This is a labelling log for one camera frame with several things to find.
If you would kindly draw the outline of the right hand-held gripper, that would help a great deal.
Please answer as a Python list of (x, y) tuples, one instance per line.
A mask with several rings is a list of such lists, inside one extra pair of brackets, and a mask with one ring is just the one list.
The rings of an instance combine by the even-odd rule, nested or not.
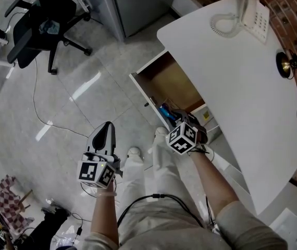
[(183, 109), (174, 109), (167, 119), (170, 132), (166, 142), (173, 151), (179, 155), (188, 152), (208, 153), (205, 148), (207, 131), (193, 114)]

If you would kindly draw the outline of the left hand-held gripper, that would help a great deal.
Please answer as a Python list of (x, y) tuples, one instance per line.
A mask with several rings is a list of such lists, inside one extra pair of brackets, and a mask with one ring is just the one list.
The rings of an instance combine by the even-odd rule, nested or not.
[(77, 164), (77, 181), (107, 189), (116, 174), (122, 176), (121, 160), (115, 154), (115, 148), (115, 127), (107, 121), (88, 137), (85, 152)]

